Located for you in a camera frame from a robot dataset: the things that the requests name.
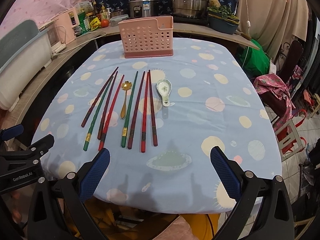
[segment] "beige curtain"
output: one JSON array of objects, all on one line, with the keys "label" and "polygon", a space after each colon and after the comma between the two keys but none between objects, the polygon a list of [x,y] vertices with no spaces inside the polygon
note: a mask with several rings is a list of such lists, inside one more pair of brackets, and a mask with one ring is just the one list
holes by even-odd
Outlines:
[{"label": "beige curtain", "polygon": [[281,44],[291,44],[296,37],[306,40],[308,4],[306,0],[239,0],[237,16],[239,30],[248,33],[247,20],[251,23],[250,36],[263,50],[275,58]]}]

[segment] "gold spoon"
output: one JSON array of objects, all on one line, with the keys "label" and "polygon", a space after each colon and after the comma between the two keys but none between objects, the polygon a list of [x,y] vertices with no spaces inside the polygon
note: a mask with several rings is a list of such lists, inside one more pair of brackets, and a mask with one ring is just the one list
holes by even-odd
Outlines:
[{"label": "gold spoon", "polygon": [[129,82],[129,81],[126,81],[126,82],[121,84],[121,87],[125,91],[124,103],[123,103],[122,110],[121,110],[121,113],[120,113],[120,117],[121,117],[121,119],[123,119],[125,117],[125,111],[126,111],[127,93],[128,93],[128,90],[131,89],[132,83]]}]

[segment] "green chopstick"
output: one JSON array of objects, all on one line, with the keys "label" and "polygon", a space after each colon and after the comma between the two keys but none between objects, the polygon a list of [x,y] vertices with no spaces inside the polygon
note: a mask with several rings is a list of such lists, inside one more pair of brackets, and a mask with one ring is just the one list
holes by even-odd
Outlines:
[{"label": "green chopstick", "polygon": [[124,126],[123,126],[123,130],[122,130],[122,139],[121,139],[121,147],[122,148],[125,147],[125,144],[127,142],[127,134],[128,134],[127,131],[128,131],[128,126],[129,126],[129,119],[130,119],[130,112],[131,112],[131,106],[132,106],[132,100],[133,100],[133,94],[134,94],[134,87],[136,86],[137,77],[138,77],[138,71],[136,73],[136,77],[134,78],[134,83],[132,86],[128,110],[127,110],[127,114],[125,116]]},{"label": "green chopstick", "polygon": [[113,76],[111,77],[107,87],[106,87],[106,90],[104,91],[102,97],[101,97],[101,101],[97,107],[97,110],[96,110],[96,113],[94,114],[93,116],[93,119],[92,119],[92,122],[90,124],[90,128],[89,128],[89,131],[87,133],[87,137],[85,138],[85,142],[84,142],[84,146],[83,146],[83,150],[86,151],[88,149],[88,146],[89,146],[89,142],[90,142],[90,138],[91,138],[91,134],[92,134],[92,131],[93,131],[93,128],[94,128],[94,125],[96,123],[96,120],[97,120],[97,117],[98,117],[98,114],[99,114],[99,111],[100,111],[100,108],[102,106],[102,103],[103,103],[103,100],[108,92],[108,89],[109,89],[109,86],[111,84],[111,81],[113,79]]}]

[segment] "green plastic bag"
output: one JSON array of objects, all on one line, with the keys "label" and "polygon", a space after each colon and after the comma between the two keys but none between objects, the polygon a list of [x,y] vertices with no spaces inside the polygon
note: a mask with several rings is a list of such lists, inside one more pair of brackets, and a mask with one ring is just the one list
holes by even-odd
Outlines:
[{"label": "green plastic bag", "polygon": [[250,73],[254,77],[259,77],[259,76],[268,74],[269,68],[270,68],[270,59],[263,52],[261,45],[257,41],[255,41],[254,39],[252,39],[251,41],[255,45],[257,45],[260,48],[260,50],[247,47],[243,51],[239,59],[242,63],[241,65],[243,65],[244,71]]}]

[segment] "gold spoon handle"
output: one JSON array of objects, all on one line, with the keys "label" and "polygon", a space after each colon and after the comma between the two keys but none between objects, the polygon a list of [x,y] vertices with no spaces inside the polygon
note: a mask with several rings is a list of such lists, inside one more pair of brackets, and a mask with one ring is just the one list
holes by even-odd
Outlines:
[{"label": "gold spoon handle", "polygon": [[125,110],[126,110],[126,103],[127,103],[127,93],[128,91],[125,91],[125,96],[124,96],[124,102],[123,102],[123,106],[121,109],[121,113],[120,113],[120,117],[121,119],[123,119],[125,117]]}]

